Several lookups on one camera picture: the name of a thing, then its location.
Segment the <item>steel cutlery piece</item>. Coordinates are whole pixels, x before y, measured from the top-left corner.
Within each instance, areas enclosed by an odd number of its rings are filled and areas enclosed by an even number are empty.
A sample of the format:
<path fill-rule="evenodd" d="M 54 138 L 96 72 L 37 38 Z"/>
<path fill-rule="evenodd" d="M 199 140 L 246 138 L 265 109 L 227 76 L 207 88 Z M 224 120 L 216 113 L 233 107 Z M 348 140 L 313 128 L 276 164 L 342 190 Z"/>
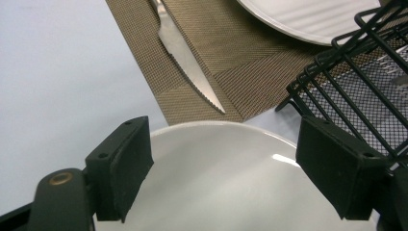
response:
<path fill-rule="evenodd" d="M 408 45 L 404 45 L 396 50 L 396 54 L 404 62 L 408 64 Z M 378 59 L 379 66 L 386 71 L 387 74 L 408 74 L 408 69 L 402 68 L 394 58 L 389 55 L 384 55 Z"/>

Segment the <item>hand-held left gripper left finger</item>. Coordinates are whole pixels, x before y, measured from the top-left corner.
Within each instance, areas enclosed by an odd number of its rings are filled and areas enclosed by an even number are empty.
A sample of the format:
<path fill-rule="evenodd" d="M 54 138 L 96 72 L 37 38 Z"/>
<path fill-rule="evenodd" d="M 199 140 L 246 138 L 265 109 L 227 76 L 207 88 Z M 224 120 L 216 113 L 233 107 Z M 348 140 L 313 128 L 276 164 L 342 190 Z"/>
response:
<path fill-rule="evenodd" d="M 97 219 L 124 222 L 153 165 L 147 116 L 123 122 L 104 139 L 86 158 Z"/>

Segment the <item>black wire cutlery basket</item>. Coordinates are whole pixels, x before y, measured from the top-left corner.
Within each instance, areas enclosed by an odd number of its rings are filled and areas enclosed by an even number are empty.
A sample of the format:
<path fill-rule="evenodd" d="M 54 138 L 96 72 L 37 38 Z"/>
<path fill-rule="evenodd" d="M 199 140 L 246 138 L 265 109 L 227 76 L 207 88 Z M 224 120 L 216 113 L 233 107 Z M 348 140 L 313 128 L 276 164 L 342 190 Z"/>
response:
<path fill-rule="evenodd" d="M 389 55 L 407 70 L 396 50 L 408 45 L 408 0 L 357 13 L 359 28 L 332 39 L 332 48 L 287 86 L 276 107 L 291 104 L 303 116 L 335 123 L 393 160 L 391 169 L 408 168 L 408 83 L 387 74 L 378 59 Z"/>

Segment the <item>white round plate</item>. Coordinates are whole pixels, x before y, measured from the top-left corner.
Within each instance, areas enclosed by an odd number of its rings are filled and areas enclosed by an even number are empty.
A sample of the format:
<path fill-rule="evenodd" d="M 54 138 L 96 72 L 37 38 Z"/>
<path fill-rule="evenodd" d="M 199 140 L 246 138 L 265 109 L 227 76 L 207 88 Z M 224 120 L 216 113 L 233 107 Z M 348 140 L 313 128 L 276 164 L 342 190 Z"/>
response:
<path fill-rule="evenodd" d="M 295 146 L 232 122 L 192 122 L 151 136 L 154 165 L 125 221 L 97 231 L 375 231 L 346 220 L 295 161 Z"/>
<path fill-rule="evenodd" d="M 335 37 L 359 28 L 354 16 L 381 6 L 380 0 L 237 0 L 269 27 L 292 38 L 330 46 Z"/>

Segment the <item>brown woven placemat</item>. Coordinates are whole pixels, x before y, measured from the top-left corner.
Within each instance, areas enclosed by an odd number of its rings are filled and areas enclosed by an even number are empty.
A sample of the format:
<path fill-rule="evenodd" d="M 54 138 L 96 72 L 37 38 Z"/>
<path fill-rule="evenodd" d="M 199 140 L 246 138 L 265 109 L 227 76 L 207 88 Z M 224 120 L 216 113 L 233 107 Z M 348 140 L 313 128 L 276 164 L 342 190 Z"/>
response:
<path fill-rule="evenodd" d="M 321 47 L 261 22 L 237 0 L 163 0 L 223 110 L 188 82 L 159 37 L 150 0 L 106 0 L 168 124 L 243 122 L 275 107 Z"/>

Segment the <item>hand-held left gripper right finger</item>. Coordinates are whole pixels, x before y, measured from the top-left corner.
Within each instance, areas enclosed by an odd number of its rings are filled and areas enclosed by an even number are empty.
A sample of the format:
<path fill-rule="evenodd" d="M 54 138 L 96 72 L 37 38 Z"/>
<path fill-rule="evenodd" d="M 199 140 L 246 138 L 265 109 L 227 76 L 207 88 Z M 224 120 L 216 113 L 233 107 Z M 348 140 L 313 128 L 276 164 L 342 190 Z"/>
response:
<path fill-rule="evenodd" d="M 295 159 L 340 218 L 369 219 L 372 188 L 385 176 L 384 155 L 334 123 L 305 115 Z"/>

